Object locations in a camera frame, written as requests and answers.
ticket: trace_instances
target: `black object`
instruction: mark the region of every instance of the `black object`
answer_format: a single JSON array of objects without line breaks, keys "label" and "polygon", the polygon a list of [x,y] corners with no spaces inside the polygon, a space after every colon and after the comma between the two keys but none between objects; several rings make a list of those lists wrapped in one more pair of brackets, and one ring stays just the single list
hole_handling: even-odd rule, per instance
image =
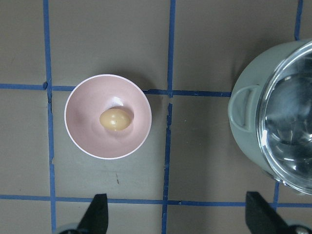
[{"label": "black object", "polygon": [[94,196],[77,229],[66,230],[60,234],[106,234],[107,228],[107,195],[97,194]]},{"label": "black object", "polygon": [[246,194],[245,220],[252,234],[312,234],[307,227],[288,226],[258,192]]}]

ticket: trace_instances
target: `bowl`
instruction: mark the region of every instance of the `bowl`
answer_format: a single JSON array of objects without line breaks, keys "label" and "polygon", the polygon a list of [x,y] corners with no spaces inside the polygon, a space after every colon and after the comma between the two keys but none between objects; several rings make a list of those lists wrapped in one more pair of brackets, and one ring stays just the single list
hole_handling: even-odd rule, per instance
[{"label": "bowl", "polygon": [[[122,109],[130,125],[121,131],[104,128],[100,115]],[[101,159],[130,155],[146,140],[152,125],[150,104],[142,90],[117,75],[97,75],[81,82],[69,95],[64,120],[71,140],[83,152]]]}]

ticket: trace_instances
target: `cooking pot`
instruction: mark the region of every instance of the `cooking pot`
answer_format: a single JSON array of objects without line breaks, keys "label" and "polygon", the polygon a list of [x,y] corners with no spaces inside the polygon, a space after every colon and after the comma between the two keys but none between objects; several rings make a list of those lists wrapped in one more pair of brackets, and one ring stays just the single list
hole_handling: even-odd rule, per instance
[{"label": "cooking pot", "polygon": [[233,88],[228,116],[251,161],[312,195],[312,41],[280,44],[256,57]]}]

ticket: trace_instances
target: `bowl rim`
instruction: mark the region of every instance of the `bowl rim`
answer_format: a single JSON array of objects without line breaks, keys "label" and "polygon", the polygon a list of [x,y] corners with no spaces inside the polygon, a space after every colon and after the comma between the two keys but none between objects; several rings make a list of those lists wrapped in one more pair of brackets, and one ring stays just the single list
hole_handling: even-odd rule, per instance
[{"label": "bowl rim", "polygon": [[[66,119],[66,112],[67,112],[67,106],[68,106],[68,102],[70,100],[70,98],[72,97],[73,93],[80,87],[82,86],[84,83],[86,83],[87,81],[91,80],[91,79],[94,79],[94,78],[98,78],[98,77],[116,77],[116,78],[120,78],[130,84],[132,84],[136,89],[139,90],[139,92],[142,94],[142,97],[143,99],[146,101],[148,107],[149,107],[149,128],[148,128],[148,131],[146,132],[146,135],[143,139],[143,141],[135,148],[133,149],[131,152],[128,152],[122,156],[118,156],[118,157],[99,157],[99,156],[96,156],[90,152],[87,152],[86,150],[84,150],[83,148],[81,148],[77,143],[76,141],[74,140],[74,138],[72,137],[72,135],[70,134],[70,131],[68,129],[68,126],[67,126],[67,119]],[[70,137],[70,139],[74,142],[74,144],[80,149],[82,150],[83,152],[85,152],[86,154],[92,156],[92,157],[95,157],[95,158],[99,158],[99,159],[107,159],[107,160],[111,160],[111,159],[119,159],[119,158],[123,158],[123,157],[126,157],[130,154],[132,154],[133,152],[135,152],[138,148],[140,148],[142,146],[142,144],[145,142],[147,136],[149,135],[150,133],[150,130],[151,130],[151,126],[152,126],[152,110],[151,110],[151,106],[150,106],[150,103],[146,97],[146,95],[143,93],[143,91],[136,85],[134,84],[132,81],[124,78],[124,77],[121,77],[121,76],[118,76],[118,75],[113,75],[113,74],[101,74],[101,75],[96,75],[96,76],[92,76],[92,77],[89,77],[85,80],[83,80],[82,82],[80,82],[73,90],[72,92],[70,93],[70,95],[68,96],[67,98],[67,101],[66,101],[66,104],[65,104],[65,109],[64,109],[64,122],[65,122],[65,127],[66,127],[66,131]]]}]

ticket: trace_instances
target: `glass lid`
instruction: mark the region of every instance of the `glass lid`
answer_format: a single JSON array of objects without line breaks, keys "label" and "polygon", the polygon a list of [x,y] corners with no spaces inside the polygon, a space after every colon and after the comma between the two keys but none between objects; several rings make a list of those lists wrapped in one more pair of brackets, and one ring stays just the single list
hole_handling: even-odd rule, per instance
[{"label": "glass lid", "polygon": [[260,148],[284,183],[312,194],[312,42],[282,61],[257,110]]}]

